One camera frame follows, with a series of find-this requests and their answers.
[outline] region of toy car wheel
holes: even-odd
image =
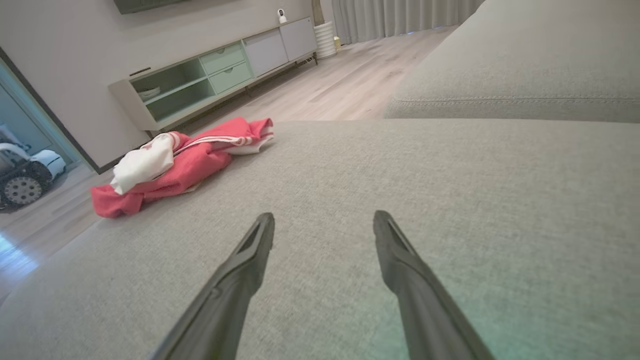
[[[3,186],[4,198],[16,205],[27,205],[38,200],[43,193],[40,182],[30,176],[17,176]]]

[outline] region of gray sofa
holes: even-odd
[[[385,117],[640,122],[640,1],[487,0]]]

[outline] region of gray curtain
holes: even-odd
[[[338,36],[352,44],[461,24],[484,0],[333,0]]]

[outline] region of white toy vehicle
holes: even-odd
[[[10,161],[7,152],[14,155]],[[0,208],[24,206],[38,200],[66,170],[65,161],[51,150],[30,156],[18,145],[0,143],[0,153],[4,162],[11,164],[0,170]]]

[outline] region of red clothing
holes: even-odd
[[[91,189],[95,213],[106,218],[140,212],[143,203],[178,195],[231,162],[230,154],[253,154],[273,138],[273,123],[264,119],[247,123],[241,117],[229,120],[194,138],[176,133],[180,144],[173,166],[153,181],[140,183],[123,195],[111,185]]]

